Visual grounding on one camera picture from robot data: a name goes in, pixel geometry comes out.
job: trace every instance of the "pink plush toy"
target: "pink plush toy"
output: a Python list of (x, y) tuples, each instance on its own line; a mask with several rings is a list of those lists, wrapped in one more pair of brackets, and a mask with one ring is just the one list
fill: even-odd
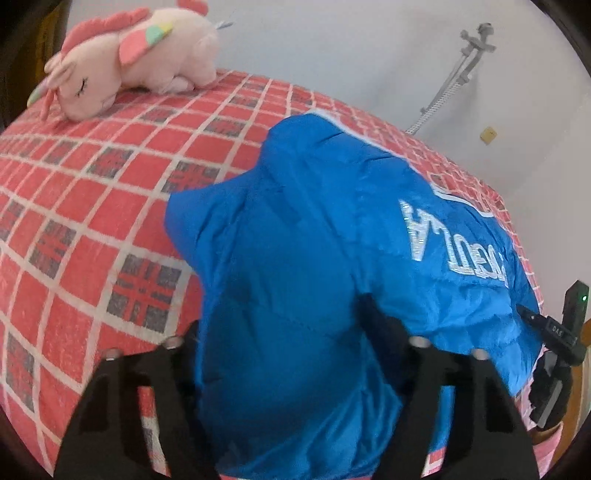
[(204, 17), (207, 3), (177, 0), (177, 5), (77, 25), (45, 65), (49, 76), (27, 106), (43, 98), (41, 119), (46, 120), (57, 95), (66, 116), (80, 121), (109, 108), (124, 88), (171, 93), (214, 85), (219, 42), (216, 28)]

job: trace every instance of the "blue puffer jacket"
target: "blue puffer jacket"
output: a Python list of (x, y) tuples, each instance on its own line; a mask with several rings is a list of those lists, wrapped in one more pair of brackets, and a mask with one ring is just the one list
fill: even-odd
[[(374, 471), (401, 403), (353, 315), (359, 293), (440, 349), (486, 349), (512, 394), (540, 351), (496, 219), (318, 113), (273, 128), (252, 171), (172, 195), (166, 227), (206, 292), (199, 419), (226, 475)], [(443, 391), (433, 450), (452, 402)]]

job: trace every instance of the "unicorn mane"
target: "unicorn mane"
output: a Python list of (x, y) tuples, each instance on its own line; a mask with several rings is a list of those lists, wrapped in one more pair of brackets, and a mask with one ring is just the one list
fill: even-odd
[(80, 45), (86, 40), (101, 35), (103, 33), (115, 32), (124, 28), (132, 27), (142, 20), (146, 19), (151, 13), (149, 8), (138, 8), (129, 12), (119, 12), (105, 19), (91, 18), (76, 25), (68, 33), (64, 44), (61, 47), (61, 54), (65, 56), (75, 46)]

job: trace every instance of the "red checkered blanket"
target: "red checkered blanket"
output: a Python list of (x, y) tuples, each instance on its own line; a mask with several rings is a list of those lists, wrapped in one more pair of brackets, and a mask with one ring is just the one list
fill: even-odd
[[(220, 72), (210, 92), (127, 92), (101, 118), (46, 123), (34, 106), (0, 136), (0, 405), (53, 470), (67, 422), (100, 353), (152, 349), (200, 317), (199, 281), (168, 240), (168, 195), (251, 168), (269, 128), (311, 108), (405, 157), (428, 181), (492, 212), (540, 289), (503, 200), (392, 125), (318, 92)], [(157, 422), (142, 394), (156, 470)], [(426, 472), (439, 468), (432, 454)]]

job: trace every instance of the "unicorn ear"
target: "unicorn ear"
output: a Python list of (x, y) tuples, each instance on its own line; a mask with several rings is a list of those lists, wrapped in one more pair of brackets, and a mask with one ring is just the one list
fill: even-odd
[(47, 77), (47, 86), (50, 89), (58, 88), (62, 83), (67, 81), (67, 79), (72, 76), (75, 66), (76, 64), (70, 61), (61, 62), (58, 64), (53, 69), (49, 77)]
[(45, 73), (51, 73), (57, 65), (61, 62), (61, 52), (57, 52), (53, 57), (47, 60), (45, 64)]

